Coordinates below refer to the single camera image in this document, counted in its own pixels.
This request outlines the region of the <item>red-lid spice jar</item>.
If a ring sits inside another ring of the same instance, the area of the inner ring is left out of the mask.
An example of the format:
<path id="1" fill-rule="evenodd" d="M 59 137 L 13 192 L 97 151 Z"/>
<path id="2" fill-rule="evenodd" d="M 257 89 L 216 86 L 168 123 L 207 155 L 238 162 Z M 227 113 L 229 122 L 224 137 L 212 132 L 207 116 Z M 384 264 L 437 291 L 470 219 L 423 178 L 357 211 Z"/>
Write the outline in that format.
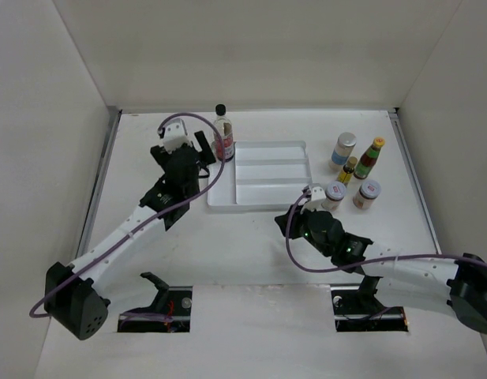
<path id="1" fill-rule="evenodd" d="M 357 208 L 366 210 L 372 206 L 373 202 L 380 196 L 380 194 L 380 183 L 368 179 L 360 185 L 357 193 L 353 197 L 353 203 Z"/>
<path id="2" fill-rule="evenodd" d="M 346 196 L 347 188 L 345 185 L 339 181 L 334 181 L 328 183 L 325 189 L 325 200 L 322 203 L 323 209 L 332 212 L 335 211 L 342 200 Z"/>

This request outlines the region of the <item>small yellow label bottle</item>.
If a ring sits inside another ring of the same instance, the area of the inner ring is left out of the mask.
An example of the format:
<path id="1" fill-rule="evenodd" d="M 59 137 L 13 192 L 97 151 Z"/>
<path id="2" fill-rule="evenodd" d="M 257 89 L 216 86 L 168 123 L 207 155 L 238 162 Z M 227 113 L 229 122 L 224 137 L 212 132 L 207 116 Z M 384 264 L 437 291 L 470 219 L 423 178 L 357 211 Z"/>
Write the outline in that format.
<path id="1" fill-rule="evenodd" d="M 344 184 L 344 186 L 348 186 L 351 178 L 354 174 L 354 169 L 358 164 L 358 159 L 355 156 L 351 156 L 343 165 L 341 171 L 338 174 L 337 181 Z"/>

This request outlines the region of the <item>silver-lid spice jar blue label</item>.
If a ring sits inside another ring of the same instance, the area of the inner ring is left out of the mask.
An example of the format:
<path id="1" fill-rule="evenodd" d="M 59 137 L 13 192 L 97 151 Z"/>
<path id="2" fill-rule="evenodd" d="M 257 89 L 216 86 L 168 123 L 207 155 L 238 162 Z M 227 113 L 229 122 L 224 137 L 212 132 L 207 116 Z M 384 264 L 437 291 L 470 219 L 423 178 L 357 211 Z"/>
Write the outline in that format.
<path id="1" fill-rule="evenodd" d="M 329 167 L 333 171 L 339 171 L 344 166 L 344 164 L 350 157 L 356 143 L 356 136 L 350 132 L 341 133 L 338 136 L 331 158 L 329 160 Z"/>

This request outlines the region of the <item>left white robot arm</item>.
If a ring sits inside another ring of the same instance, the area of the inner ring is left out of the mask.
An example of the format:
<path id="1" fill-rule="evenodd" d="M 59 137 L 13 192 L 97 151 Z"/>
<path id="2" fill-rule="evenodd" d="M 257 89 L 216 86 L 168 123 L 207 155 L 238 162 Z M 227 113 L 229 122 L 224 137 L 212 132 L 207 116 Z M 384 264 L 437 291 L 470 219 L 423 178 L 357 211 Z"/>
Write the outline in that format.
<path id="1" fill-rule="evenodd" d="M 201 195 L 200 171 L 216 161 L 204 132 L 191 141 L 185 128 L 168 126 L 151 154 L 163 175 L 125 221 L 99 245 L 68 265 L 57 262 L 45 276 L 43 308 L 78 340 L 94 336 L 106 321 L 111 300 L 103 293 L 114 273 L 140 243 L 169 231 Z"/>

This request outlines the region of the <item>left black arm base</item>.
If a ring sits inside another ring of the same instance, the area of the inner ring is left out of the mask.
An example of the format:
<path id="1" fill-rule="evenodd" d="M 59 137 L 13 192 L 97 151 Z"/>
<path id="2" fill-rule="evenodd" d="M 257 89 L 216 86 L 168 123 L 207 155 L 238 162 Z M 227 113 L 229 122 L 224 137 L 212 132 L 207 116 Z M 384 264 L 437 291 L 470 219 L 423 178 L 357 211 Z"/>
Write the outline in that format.
<path id="1" fill-rule="evenodd" d="M 186 333 L 190 331 L 193 307 L 192 287 L 172 287 L 151 272 L 140 274 L 156 289 L 152 303 L 121 313 L 120 333 Z"/>

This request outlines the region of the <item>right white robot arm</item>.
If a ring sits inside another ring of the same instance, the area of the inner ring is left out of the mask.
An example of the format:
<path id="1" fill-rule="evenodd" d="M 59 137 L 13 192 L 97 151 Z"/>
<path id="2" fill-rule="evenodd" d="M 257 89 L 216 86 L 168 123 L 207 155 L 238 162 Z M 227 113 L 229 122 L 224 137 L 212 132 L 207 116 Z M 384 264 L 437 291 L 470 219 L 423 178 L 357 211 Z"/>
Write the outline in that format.
<path id="1" fill-rule="evenodd" d="M 480 257 L 405 254 L 370 238 L 351 234 L 330 212 L 290 208 L 274 219 L 285 243 L 306 240 L 331 262 L 318 274 L 346 272 L 362 276 L 358 306 L 365 312 L 404 306 L 457 319 L 487 335 L 487 263 Z"/>

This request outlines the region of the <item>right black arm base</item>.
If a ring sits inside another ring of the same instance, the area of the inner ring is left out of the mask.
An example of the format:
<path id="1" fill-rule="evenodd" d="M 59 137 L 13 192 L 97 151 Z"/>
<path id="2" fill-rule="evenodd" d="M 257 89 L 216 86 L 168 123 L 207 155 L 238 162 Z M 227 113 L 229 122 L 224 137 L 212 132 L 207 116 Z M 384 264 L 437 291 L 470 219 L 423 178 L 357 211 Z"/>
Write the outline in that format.
<path id="1" fill-rule="evenodd" d="M 337 332 L 408 332 L 402 307 L 383 306 L 375 298 L 377 279 L 331 286 Z"/>

